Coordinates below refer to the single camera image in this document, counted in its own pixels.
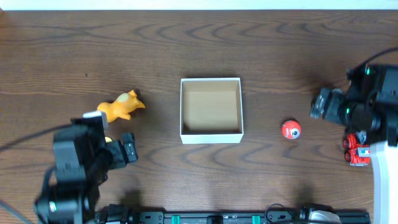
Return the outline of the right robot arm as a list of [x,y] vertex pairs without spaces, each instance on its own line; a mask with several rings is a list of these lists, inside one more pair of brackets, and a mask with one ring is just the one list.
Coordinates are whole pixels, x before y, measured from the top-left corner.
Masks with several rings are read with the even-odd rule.
[[348,91],[322,88],[310,116],[366,133],[374,177],[374,223],[397,223],[397,66],[364,64],[347,74]]

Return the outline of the red ball toy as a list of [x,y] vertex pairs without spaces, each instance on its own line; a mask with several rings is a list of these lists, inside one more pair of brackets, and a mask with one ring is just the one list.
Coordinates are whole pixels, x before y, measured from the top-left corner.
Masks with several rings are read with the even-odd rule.
[[301,132],[301,125],[294,120],[288,120],[281,126],[281,133],[287,139],[297,139]]

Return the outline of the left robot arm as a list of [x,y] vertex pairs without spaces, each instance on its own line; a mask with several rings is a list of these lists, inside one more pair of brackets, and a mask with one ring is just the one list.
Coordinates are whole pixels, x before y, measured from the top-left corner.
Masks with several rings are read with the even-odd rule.
[[102,126],[74,124],[53,137],[55,166],[34,203],[40,223],[85,223],[94,218],[108,172],[138,160],[135,137],[106,142]]

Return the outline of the red toy fire truck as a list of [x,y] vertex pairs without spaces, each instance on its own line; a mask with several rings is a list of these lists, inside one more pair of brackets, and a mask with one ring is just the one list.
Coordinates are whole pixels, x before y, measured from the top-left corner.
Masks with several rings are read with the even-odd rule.
[[367,166],[370,162],[370,147],[366,144],[366,132],[347,134],[342,141],[345,161],[350,166]]

